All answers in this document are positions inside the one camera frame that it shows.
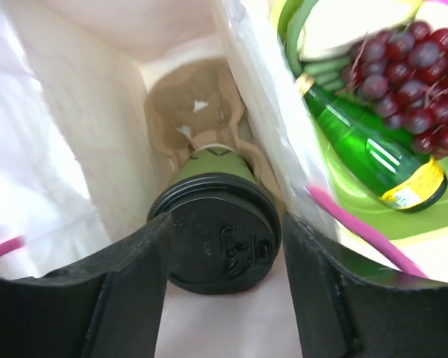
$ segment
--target bottle label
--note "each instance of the bottle label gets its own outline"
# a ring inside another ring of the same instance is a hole
[[[408,180],[388,190],[381,199],[395,209],[416,207],[432,197],[444,180],[443,170],[435,159],[423,164]]]

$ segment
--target black plastic lid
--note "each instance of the black plastic lid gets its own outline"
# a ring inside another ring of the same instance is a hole
[[[255,184],[212,173],[180,181],[154,202],[148,220],[171,212],[175,244],[169,280],[187,291],[246,291],[272,267],[281,243],[276,209]]]

